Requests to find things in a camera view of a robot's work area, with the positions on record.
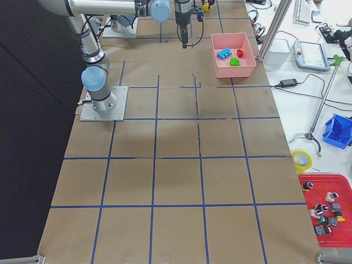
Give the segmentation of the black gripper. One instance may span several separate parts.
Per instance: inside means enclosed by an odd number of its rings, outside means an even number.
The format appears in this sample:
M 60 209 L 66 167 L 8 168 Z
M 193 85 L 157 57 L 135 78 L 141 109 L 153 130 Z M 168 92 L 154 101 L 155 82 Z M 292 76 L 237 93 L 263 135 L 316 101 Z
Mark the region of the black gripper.
M 177 34 L 178 39 L 182 42 L 183 48 L 188 46 L 188 28 L 187 25 L 190 24 L 191 11 L 187 13 L 180 13 L 175 11 L 175 21 L 177 24 Z

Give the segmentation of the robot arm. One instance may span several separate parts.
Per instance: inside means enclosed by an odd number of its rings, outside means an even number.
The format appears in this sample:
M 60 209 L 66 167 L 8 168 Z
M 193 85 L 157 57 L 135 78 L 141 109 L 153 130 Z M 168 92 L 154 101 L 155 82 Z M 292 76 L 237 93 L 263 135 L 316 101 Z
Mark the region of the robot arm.
M 82 58 L 87 66 L 81 74 L 81 80 L 91 97 L 91 108 L 97 113 L 115 109 L 118 97 L 107 84 L 107 53 L 98 36 L 91 30 L 86 16 L 109 15 L 110 26 L 116 30 L 124 15 L 132 15 L 133 18 L 152 17 L 160 23 L 171 15 L 169 1 L 40 1 L 39 4 L 47 11 L 67 18 L 71 33 L 79 41 Z
M 111 15 L 111 28 L 115 32 L 122 33 L 125 29 L 134 29 L 137 19 L 135 15 Z

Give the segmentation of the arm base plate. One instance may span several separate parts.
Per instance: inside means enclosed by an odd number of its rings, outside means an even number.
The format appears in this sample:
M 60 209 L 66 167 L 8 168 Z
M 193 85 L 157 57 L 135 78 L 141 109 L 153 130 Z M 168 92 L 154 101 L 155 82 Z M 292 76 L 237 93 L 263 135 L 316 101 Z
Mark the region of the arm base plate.
M 94 101 L 86 93 L 82 101 L 80 120 L 82 122 L 123 122 L 128 98 L 127 86 L 110 86 L 111 92 L 107 99 Z
M 138 28 L 138 18 L 133 15 L 118 15 L 116 19 L 108 17 L 103 29 L 104 39 L 134 39 Z

